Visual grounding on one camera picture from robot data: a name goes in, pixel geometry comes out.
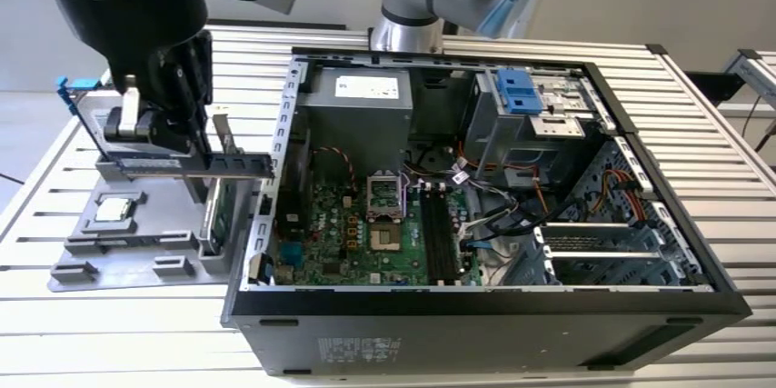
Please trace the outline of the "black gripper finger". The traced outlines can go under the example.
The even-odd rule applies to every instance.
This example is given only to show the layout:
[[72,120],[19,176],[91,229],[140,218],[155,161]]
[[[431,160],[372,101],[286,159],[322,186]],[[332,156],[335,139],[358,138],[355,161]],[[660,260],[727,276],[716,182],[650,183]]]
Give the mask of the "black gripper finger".
[[135,75],[126,75],[122,105],[114,107],[103,127],[104,140],[144,153],[182,151],[182,136],[175,134],[160,110],[147,105]]
[[206,172],[211,165],[211,146],[206,133],[212,103],[212,35],[202,30],[186,43],[172,47],[166,55],[166,91],[171,107],[167,123],[182,139],[188,155],[184,169]]

